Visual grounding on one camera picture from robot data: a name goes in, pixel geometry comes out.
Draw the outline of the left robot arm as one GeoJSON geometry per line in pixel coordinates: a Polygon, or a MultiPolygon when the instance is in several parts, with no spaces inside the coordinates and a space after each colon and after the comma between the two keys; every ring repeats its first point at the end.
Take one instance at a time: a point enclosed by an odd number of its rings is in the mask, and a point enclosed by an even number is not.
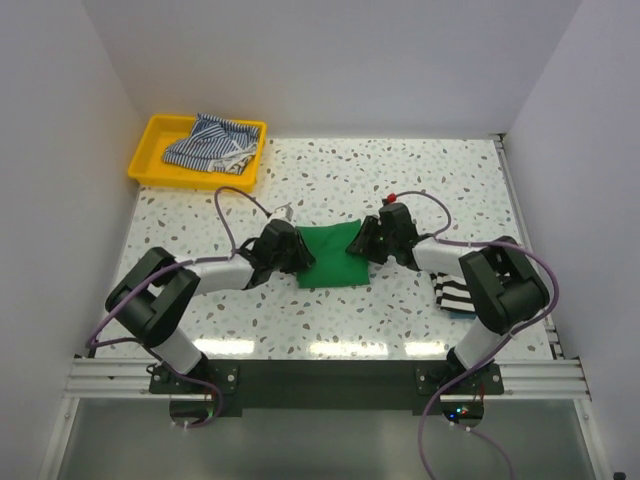
{"type": "Polygon", "coordinates": [[[179,259],[162,247],[148,250],[105,301],[109,319],[162,360],[185,392],[206,383],[208,358],[180,329],[192,298],[223,290],[246,291],[275,272],[297,274],[315,258],[292,223],[275,219],[228,257],[179,259]]]}

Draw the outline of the green tank top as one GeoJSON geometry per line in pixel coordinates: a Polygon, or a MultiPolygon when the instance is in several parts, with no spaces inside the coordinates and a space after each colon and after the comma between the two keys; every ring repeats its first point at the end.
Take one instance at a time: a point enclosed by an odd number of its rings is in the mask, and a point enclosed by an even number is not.
{"type": "Polygon", "coordinates": [[[300,289],[359,287],[368,285],[368,261],[347,247],[356,238],[361,221],[329,226],[300,226],[302,239],[315,263],[296,275],[300,289]]]}

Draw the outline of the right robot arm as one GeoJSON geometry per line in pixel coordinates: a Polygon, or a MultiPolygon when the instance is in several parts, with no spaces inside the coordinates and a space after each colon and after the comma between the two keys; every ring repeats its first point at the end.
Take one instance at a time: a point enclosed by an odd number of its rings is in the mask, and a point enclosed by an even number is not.
{"type": "Polygon", "coordinates": [[[549,290],[513,238],[471,245],[420,234],[403,203],[387,204],[366,217],[346,251],[380,265],[392,257],[410,270],[439,274],[450,288],[440,298],[465,301],[471,308],[474,321],[446,359],[446,382],[459,393],[476,386],[479,366],[495,357],[515,327],[550,302],[549,290]]]}

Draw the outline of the blue striped tank top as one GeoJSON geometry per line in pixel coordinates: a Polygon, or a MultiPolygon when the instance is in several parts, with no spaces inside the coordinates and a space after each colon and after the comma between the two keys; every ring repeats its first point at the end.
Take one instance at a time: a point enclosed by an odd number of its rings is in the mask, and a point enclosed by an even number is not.
{"type": "Polygon", "coordinates": [[[196,172],[241,175],[259,139],[257,126],[198,113],[189,135],[167,146],[162,161],[196,172]]]}

